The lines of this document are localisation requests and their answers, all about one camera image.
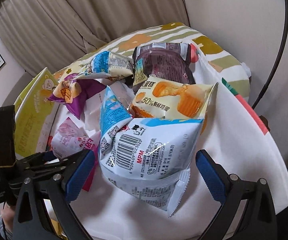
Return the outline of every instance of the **beige curtain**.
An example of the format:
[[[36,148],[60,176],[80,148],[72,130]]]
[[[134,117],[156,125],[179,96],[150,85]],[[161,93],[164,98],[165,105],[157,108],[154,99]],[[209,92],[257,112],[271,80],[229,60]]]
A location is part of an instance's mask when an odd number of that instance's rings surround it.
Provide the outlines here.
[[[130,32],[188,25],[182,0],[3,0],[0,37],[31,75],[55,72]]]

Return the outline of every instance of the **white bag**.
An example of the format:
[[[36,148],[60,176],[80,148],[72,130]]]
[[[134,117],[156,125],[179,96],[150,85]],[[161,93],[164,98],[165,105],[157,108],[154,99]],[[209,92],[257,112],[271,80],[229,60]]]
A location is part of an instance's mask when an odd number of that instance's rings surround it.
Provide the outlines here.
[[[207,111],[207,125],[196,151],[205,149],[228,174],[269,184],[276,213],[288,206],[288,172],[270,133],[240,95],[234,96],[220,74],[199,52],[191,64],[196,83],[219,82]],[[92,190],[81,192],[71,203],[75,214],[91,236],[107,240],[183,240],[200,235],[220,207],[191,163],[191,177],[178,209],[170,218],[164,211],[120,190],[107,181],[99,168]],[[234,220],[227,233],[235,230]]]

